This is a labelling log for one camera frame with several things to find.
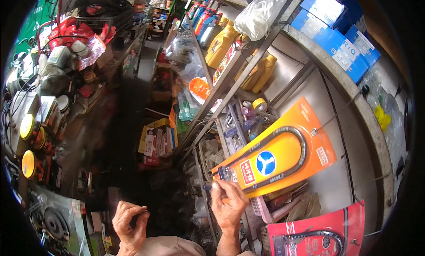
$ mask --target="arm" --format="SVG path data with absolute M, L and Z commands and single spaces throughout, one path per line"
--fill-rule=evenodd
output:
M 223 202 L 222 193 L 226 193 L 228 201 Z M 218 180 L 211 189 L 211 209 L 223 232 L 217 247 L 217 256 L 236 256 L 241 253 L 239 241 L 240 219 L 248 205 L 248 198 L 235 182 Z
M 140 214 L 135 228 L 130 227 L 133 216 Z M 112 219 L 112 225 L 120 238 L 120 250 L 117 256 L 134 256 L 146 240 L 146 224 L 149 218 L 146 206 L 136 206 L 132 203 L 120 201 Z

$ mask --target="yellow tape roll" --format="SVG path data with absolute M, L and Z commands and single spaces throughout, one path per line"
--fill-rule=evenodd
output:
M 258 98 L 252 102 L 252 107 L 255 111 L 264 112 L 267 110 L 267 103 L 263 98 Z

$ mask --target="orange packaging card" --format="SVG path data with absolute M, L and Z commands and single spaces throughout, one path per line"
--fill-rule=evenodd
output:
M 213 168 L 214 179 L 235 181 L 248 198 L 286 188 L 329 167 L 337 158 L 314 111 L 302 97 L 252 142 Z

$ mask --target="blue circular logo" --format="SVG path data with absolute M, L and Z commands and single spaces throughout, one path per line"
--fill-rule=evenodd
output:
M 257 169 L 264 176 L 268 176 L 276 169 L 276 159 L 269 151 L 262 151 L 257 156 Z

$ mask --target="hand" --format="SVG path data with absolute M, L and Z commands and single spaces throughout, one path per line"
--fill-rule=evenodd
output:
M 137 219 L 135 228 L 130 227 L 133 216 L 141 214 Z M 132 203 L 120 201 L 116 208 L 112 225 L 120 238 L 120 251 L 118 255 L 134 256 L 146 240 L 146 224 L 149 218 L 146 206 L 136 206 Z
M 222 190 L 226 192 L 229 201 L 223 203 Z M 223 234 L 233 234 L 240 227 L 240 219 L 248 205 L 248 198 L 243 194 L 239 184 L 216 180 L 212 183 L 211 209 Z

